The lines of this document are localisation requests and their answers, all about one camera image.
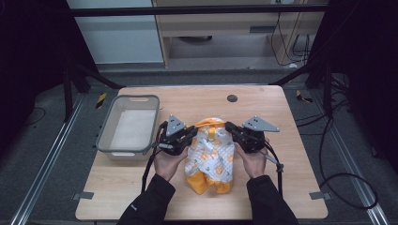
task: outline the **gray floor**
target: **gray floor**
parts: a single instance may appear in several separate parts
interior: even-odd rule
[[[109,79],[125,85],[181,85],[181,84],[230,84],[230,83],[270,83],[287,75],[292,68],[279,66],[265,37],[213,37],[211,41],[201,42],[176,38],[173,41],[171,60],[168,68],[137,69],[126,73],[104,73]],[[297,100],[296,90],[302,89],[305,76],[295,79],[283,90],[295,119],[322,113],[316,103]],[[117,94],[103,84],[90,81],[92,88],[84,95],[82,108],[76,123],[68,135],[52,171],[38,195],[35,207],[29,217],[31,224],[83,224],[74,216],[77,201],[71,197],[84,189],[85,180],[96,154],[95,142],[100,126],[105,118],[111,99]],[[307,93],[316,98],[322,89]],[[100,93],[106,92],[104,105],[95,109]],[[336,103],[344,96],[336,96]],[[62,127],[64,102],[62,86],[43,92],[37,97],[36,107],[15,139],[12,155],[2,163],[0,171],[0,224],[8,224],[21,205],[40,170],[43,161]],[[377,190],[379,205],[390,224],[398,224],[398,175],[383,158],[373,157],[371,145],[364,137],[349,105],[334,112],[334,125],[344,138],[355,162],[364,178]],[[302,134],[308,157],[318,182],[322,182],[319,171],[318,154],[321,140],[319,134],[325,126],[320,120],[298,130]],[[330,133],[326,136],[322,163],[326,175],[345,172],[342,156],[336,150]],[[338,178],[330,182],[339,193],[351,202],[361,204],[358,190],[350,178]],[[324,193],[330,193],[327,187]],[[327,200],[329,215],[322,220],[301,220],[300,224],[377,224],[371,221],[370,211],[354,209],[333,195]],[[191,221],[186,224],[246,224],[220,221]]]

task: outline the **black metal frame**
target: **black metal frame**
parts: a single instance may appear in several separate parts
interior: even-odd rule
[[[102,16],[143,16],[176,14],[215,13],[270,13],[270,12],[317,12],[326,11],[329,4],[295,5],[238,5],[238,6],[195,6],[195,7],[120,7],[120,8],[79,8],[70,10],[49,10],[45,12],[73,17]]]

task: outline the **floor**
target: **floor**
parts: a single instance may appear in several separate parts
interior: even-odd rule
[[[303,43],[304,39],[300,39],[296,46],[298,51],[303,49]],[[117,83],[136,86],[267,84],[305,63],[302,57],[292,52],[291,55],[298,61],[280,66],[264,36],[213,37],[210,41],[203,41],[202,37],[184,37],[173,40],[167,68],[139,68],[118,73],[104,71],[103,75]],[[322,88],[307,90],[303,86],[305,79],[306,76],[302,75],[283,87],[298,125],[323,113],[319,103],[322,101]],[[90,84],[92,88],[89,94],[74,92],[74,100],[82,104],[76,122],[70,127],[62,123],[65,110],[62,86],[56,86],[37,97],[36,109],[20,136],[10,146],[12,155],[0,171],[0,224],[9,224],[14,218],[27,224],[93,224],[76,219],[74,212],[77,201],[72,196],[84,189],[97,151],[97,135],[110,105],[110,100],[107,100],[100,110],[95,109],[98,96],[107,92],[107,99],[112,99],[117,91],[94,80],[90,80]],[[304,98],[312,99],[313,103],[298,99],[297,90],[301,91]],[[334,99],[333,104],[338,104],[344,101],[344,96],[336,95]],[[298,128],[319,183],[323,181],[318,162],[322,140],[319,134],[325,124],[326,120],[322,118],[309,126]],[[67,130],[68,137],[65,140],[57,139],[62,130]],[[339,200],[328,187],[323,187],[323,192],[332,196],[331,200],[326,201],[328,217],[317,221],[301,220],[300,224],[398,224],[395,213],[398,211],[398,175],[385,159],[372,156],[371,145],[355,116],[350,113],[349,104],[337,107],[334,111],[333,127],[325,138],[322,158],[327,175],[351,172],[366,177],[377,190],[379,205],[371,210],[355,209]],[[36,179],[37,174],[43,174],[43,179]],[[355,204],[361,205],[373,198],[368,196],[369,188],[356,179],[339,177],[330,183],[338,193]],[[224,223],[240,224],[237,221]],[[107,221],[96,224],[115,223]],[[184,224],[221,222],[190,221]]]

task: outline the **sleeve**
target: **sleeve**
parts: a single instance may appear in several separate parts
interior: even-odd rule
[[[296,216],[279,194],[267,175],[249,180],[247,183],[252,204],[253,224],[299,224]]]
[[[162,224],[167,205],[175,192],[176,189],[169,182],[155,174],[147,190],[126,208],[117,225]]]

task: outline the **white cabinet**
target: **white cabinet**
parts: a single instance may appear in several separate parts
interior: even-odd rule
[[[152,7],[151,0],[68,0],[70,8]],[[163,63],[154,16],[76,17],[97,65]]]

